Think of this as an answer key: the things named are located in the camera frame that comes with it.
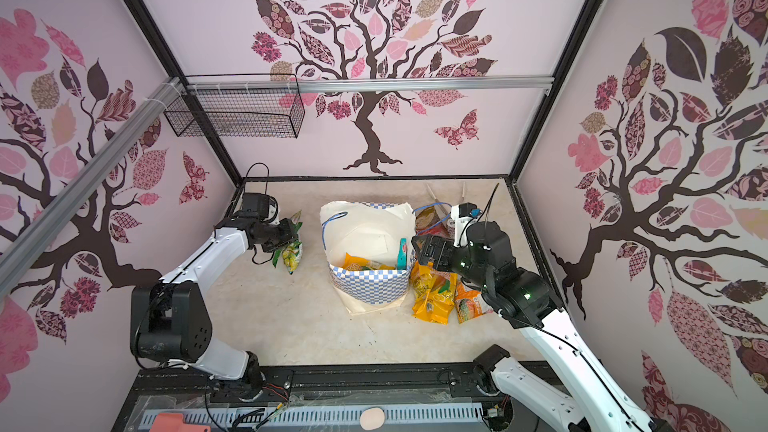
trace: white floor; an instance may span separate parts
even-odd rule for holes
[[[503,179],[466,182],[466,201],[485,206],[494,185],[490,219],[510,237],[518,265],[536,271],[528,243]],[[428,324],[411,316],[415,301],[408,290],[399,308],[351,317],[334,292],[320,237],[320,207],[333,200],[351,202],[409,202],[425,206],[426,183],[444,202],[455,203],[462,181],[376,180],[272,182],[268,192],[285,216],[302,208],[301,264],[293,275],[282,261],[251,263],[241,255],[206,296],[216,336],[236,348],[251,350],[262,365],[382,364],[470,361],[492,344],[509,350],[517,360],[542,360],[508,322],[486,314],[459,324],[456,312],[449,325]],[[262,192],[253,182],[249,191]],[[256,261],[266,260],[261,250]]]

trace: black wire basket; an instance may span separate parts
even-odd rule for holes
[[[165,111],[165,118],[178,137],[204,135],[212,128],[218,136],[299,136],[304,104],[295,74],[248,74],[268,78],[265,82],[216,82],[189,85]],[[189,78],[212,76],[188,76]],[[207,117],[195,118],[200,112]]]

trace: butterfly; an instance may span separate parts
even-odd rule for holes
[[[475,126],[475,122],[478,120],[478,116],[476,112],[477,109],[468,113],[457,129],[455,127],[439,127],[435,129],[435,133],[448,139],[448,144],[455,146],[458,150],[458,144],[464,142],[464,138],[467,140],[477,138],[478,128]]]
[[[205,188],[200,183],[205,182],[206,174],[210,173],[206,172],[202,166],[195,165],[194,160],[186,152],[184,152],[184,168],[187,169],[187,175],[190,177],[190,180],[181,190],[179,204],[189,202],[193,198],[200,200],[205,197]]]

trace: cable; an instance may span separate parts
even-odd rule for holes
[[[266,180],[264,181],[264,195],[266,195],[266,186],[268,186],[270,183],[270,168],[267,164],[264,162],[254,162],[250,167],[248,167],[248,172],[245,172],[244,179],[248,178],[248,174],[250,174],[250,170],[254,168],[254,166],[264,166],[266,168]]]

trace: yellow snack bag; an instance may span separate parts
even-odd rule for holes
[[[458,276],[452,272],[438,272],[427,265],[414,264],[411,270],[411,286],[416,294],[413,316],[447,325],[457,280]]]
[[[488,312],[493,312],[491,306],[482,299],[480,291],[475,291],[464,285],[461,281],[456,284],[456,315],[458,322],[464,322],[480,317]]]
[[[344,268],[346,270],[395,270],[394,267],[381,264],[367,258],[355,257],[354,255],[347,254],[344,260]]]

